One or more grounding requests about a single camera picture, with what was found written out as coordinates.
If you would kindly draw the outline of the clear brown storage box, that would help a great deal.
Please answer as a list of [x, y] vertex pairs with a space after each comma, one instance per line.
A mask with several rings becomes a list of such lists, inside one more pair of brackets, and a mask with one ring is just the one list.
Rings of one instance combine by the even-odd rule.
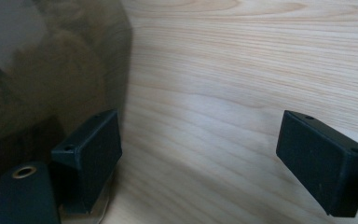
[[0, 176], [123, 109], [131, 41], [120, 0], [0, 0]]

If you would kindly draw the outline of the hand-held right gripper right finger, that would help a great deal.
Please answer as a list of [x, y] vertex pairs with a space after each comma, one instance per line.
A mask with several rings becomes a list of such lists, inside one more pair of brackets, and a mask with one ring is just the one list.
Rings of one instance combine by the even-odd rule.
[[314, 117], [283, 112], [278, 158], [333, 217], [358, 211], [358, 142]]

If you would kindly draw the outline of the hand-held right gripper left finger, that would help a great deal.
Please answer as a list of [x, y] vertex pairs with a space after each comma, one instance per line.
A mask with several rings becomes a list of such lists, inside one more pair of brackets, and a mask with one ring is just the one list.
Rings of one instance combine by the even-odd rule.
[[65, 212], [90, 213], [122, 155], [116, 110], [91, 116], [51, 150]]

